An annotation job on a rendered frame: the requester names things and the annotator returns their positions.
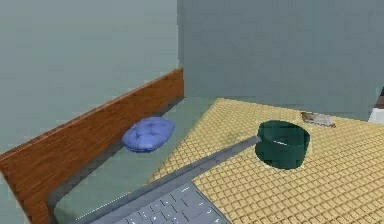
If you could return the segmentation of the wooden bed with yellow blanket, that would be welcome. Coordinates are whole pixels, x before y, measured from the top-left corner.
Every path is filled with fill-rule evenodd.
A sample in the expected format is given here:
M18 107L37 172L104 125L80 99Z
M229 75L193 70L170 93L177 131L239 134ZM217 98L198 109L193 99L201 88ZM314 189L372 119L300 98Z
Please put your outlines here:
M0 171L32 224L46 224L46 199L141 118L184 93L176 69L0 155ZM146 178L171 172L256 133L267 120L302 125L298 111L219 98ZM384 125L338 118L305 124L303 165L279 170L248 147L193 178L232 224L384 224Z

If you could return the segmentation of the blue tufted pillow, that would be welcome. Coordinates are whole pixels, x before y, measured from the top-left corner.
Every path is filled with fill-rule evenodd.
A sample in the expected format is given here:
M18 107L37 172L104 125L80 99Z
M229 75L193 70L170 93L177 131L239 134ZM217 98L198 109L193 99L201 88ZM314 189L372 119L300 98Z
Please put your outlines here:
M136 153L150 153L165 144L173 134L175 124L164 117L149 117L127 130L121 143Z

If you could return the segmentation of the grey open laptop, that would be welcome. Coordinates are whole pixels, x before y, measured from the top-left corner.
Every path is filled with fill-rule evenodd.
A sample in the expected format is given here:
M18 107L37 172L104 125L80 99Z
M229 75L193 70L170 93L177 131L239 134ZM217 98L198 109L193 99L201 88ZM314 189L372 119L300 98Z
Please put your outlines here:
M71 224L231 224L192 180L260 141L257 136L242 140L107 203Z

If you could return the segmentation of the dark green round bowl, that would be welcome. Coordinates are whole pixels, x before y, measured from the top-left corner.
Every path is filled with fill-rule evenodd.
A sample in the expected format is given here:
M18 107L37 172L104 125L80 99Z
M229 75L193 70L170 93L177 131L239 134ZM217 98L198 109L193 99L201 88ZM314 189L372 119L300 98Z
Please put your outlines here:
M265 164L278 169L299 168L305 159L310 134L302 127L280 120L259 125L255 146L256 156Z

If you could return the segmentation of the small grey flat object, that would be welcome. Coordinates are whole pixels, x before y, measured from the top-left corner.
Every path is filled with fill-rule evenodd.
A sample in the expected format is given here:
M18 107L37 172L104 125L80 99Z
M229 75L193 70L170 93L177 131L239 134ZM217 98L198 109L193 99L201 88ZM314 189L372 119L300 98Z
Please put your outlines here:
M303 121L307 123L326 126L326 127L335 127L335 122L328 115L312 113L312 112L302 112L301 116Z

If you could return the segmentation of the white and dark furniture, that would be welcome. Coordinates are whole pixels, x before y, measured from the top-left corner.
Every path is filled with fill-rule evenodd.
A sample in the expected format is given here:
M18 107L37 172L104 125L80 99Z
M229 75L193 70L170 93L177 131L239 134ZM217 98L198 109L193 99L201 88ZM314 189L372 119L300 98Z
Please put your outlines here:
M384 87L382 88L376 104L372 109L368 121L384 125Z

